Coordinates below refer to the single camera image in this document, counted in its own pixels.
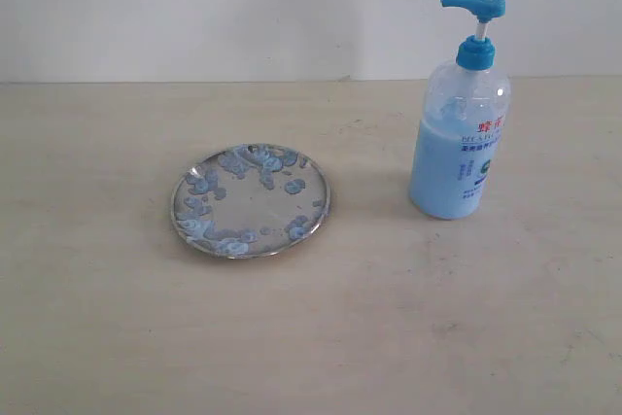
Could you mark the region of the blue pump soap bottle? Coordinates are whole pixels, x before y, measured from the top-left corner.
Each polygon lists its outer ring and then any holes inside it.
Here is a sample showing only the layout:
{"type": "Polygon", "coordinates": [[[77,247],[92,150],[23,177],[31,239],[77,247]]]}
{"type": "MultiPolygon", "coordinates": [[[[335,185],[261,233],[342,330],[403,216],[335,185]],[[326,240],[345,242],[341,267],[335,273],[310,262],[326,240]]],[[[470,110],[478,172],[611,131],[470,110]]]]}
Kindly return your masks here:
{"type": "Polygon", "coordinates": [[[505,14],[505,0],[440,0],[477,19],[475,33],[427,81],[409,196],[423,213],[456,220],[474,213],[489,176],[509,109],[510,81],[495,68],[488,24],[505,14]]]}

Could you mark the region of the round metal plate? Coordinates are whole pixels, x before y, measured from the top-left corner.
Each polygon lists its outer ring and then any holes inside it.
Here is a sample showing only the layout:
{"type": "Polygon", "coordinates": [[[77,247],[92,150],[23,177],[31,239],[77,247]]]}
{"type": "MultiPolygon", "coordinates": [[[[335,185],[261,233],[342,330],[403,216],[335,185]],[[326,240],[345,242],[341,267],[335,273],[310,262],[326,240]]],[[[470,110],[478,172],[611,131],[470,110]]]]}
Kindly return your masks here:
{"type": "Polygon", "coordinates": [[[192,165],[171,194],[170,218],[197,251],[254,259],[310,238],[330,207],[328,178],[311,157],[253,143],[225,148],[192,165]]]}

